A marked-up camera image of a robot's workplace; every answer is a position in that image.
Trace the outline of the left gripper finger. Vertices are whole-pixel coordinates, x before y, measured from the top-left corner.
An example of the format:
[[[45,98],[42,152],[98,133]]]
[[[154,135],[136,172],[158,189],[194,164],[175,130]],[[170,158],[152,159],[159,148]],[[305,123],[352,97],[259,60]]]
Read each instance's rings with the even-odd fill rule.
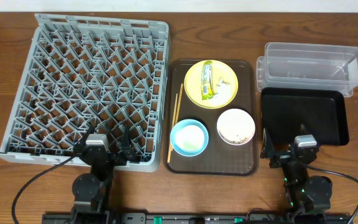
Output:
[[[128,161],[133,161],[135,159],[135,151],[131,145],[128,126],[125,127],[124,134],[122,135],[121,154],[124,155]]]
[[[87,140],[87,138],[88,138],[88,136],[89,136],[90,134],[93,134],[93,133],[94,133],[94,129],[95,129],[94,126],[90,126],[90,127],[88,128],[88,130],[84,133],[83,137],[78,141],[78,144],[79,144],[80,146],[85,146],[85,145],[86,145],[86,140]]]

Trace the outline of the white bowl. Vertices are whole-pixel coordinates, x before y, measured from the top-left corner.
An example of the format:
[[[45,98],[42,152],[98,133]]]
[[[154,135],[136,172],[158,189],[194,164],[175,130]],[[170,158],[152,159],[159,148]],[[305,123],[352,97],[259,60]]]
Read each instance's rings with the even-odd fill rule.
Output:
[[[216,127],[221,139],[233,146],[248,143],[254,137],[256,131],[252,116],[237,108],[223,112],[217,120]]]

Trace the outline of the white tissue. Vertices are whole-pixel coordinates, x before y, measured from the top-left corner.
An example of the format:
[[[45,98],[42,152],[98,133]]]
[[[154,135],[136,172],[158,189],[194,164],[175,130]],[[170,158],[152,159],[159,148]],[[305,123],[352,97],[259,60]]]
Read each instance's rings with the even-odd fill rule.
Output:
[[[216,85],[216,92],[211,99],[213,106],[224,105],[231,99],[231,85],[220,78]]]

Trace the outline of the green snack wrapper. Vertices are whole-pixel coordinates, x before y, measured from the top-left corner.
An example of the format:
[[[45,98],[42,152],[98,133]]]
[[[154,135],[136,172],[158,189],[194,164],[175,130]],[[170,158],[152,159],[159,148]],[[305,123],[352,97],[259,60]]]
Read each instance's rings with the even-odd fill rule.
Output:
[[[201,69],[201,99],[209,100],[214,96],[212,61],[207,60]]]

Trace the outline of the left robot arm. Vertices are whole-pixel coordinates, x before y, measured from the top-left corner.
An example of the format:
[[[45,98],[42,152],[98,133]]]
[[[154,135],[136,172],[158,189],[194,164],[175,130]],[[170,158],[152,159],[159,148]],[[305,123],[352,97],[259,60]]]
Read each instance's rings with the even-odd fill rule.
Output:
[[[91,167],[88,173],[79,175],[73,182],[72,192],[75,197],[71,217],[67,221],[73,224],[120,223],[121,218],[108,209],[109,191],[114,175],[114,168],[125,166],[135,158],[129,139],[129,127],[125,127],[121,138],[120,150],[113,153],[105,134],[95,134],[90,127],[75,144],[73,151]]]

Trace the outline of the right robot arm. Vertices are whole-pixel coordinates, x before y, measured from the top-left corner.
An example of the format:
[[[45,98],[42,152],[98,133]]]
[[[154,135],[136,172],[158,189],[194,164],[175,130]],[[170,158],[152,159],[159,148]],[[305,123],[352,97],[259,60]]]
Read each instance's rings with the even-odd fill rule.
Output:
[[[325,176],[310,176],[306,167],[319,152],[313,135],[297,136],[286,151],[277,151],[267,129],[263,132],[260,158],[269,159],[271,169],[281,168],[286,197],[292,208],[284,219],[289,223],[326,223],[324,212],[331,208],[333,183]]]

